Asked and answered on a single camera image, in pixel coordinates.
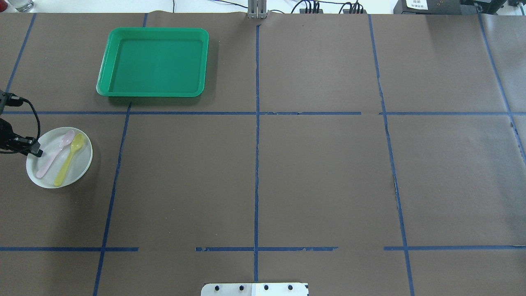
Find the clear glass cup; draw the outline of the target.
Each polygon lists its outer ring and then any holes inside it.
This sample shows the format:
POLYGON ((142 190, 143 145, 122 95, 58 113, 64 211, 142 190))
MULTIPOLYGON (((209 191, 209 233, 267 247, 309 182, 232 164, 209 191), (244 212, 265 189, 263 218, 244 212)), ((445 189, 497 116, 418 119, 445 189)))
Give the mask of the clear glass cup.
POLYGON ((28 12, 34 7, 34 0, 7 0, 18 12, 28 12))

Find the white pedestal base plate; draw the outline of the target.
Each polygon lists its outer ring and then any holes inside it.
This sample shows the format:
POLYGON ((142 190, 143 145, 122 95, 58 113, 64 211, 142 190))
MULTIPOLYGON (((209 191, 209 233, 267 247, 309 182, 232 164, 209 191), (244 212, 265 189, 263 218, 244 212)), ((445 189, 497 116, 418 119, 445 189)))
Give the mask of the white pedestal base plate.
POLYGON ((209 283, 201 289, 201 296, 308 296, 307 283, 209 283))

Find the aluminium frame post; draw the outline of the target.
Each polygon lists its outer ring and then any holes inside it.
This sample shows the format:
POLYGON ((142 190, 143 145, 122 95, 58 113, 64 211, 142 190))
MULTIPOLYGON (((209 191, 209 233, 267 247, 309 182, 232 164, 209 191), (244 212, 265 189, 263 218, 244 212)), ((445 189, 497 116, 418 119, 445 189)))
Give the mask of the aluminium frame post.
POLYGON ((268 17, 267 0, 247 1, 248 19, 266 19, 268 17))

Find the green plastic tray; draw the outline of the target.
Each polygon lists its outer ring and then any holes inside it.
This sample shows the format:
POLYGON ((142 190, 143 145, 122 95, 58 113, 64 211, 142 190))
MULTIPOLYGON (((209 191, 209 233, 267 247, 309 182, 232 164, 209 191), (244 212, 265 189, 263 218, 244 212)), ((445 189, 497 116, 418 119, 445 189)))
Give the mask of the green plastic tray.
POLYGON ((116 28, 96 90, 102 96, 196 97, 205 88, 209 33, 202 28, 116 28))

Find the pink plastic spoon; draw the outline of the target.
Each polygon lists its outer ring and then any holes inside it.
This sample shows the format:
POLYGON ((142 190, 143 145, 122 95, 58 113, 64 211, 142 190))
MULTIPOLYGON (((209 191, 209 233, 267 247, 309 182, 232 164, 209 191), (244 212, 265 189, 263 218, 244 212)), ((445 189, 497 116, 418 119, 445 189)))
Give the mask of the pink plastic spoon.
POLYGON ((47 171, 50 169, 51 165, 55 161, 56 157, 58 157, 58 154, 66 148, 66 146, 69 146, 73 142, 75 136, 75 132, 73 130, 69 130, 67 133, 65 133, 62 138, 60 139, 60 142, 55 148, 54 152, 51 154, 51 156, 47 159, 45 165, 43 165, 35 174, 36 178, 41 179, 45 176, 47 171))

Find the yellow plastic spoon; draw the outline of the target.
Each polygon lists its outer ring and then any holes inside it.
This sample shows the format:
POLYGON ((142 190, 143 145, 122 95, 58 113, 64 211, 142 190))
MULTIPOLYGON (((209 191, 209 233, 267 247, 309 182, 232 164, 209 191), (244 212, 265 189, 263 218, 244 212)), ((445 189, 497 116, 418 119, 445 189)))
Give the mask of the yellow plastic spoon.
POLYGON ((54 180, 55 187, 60 187, 64 183, 68 170, 71 166, 71 162, 73 161, 73 157, 84 146, 84 142, 85 137, 82 133, 77 133, 74 136, 71 142, 70 152, 54 180))

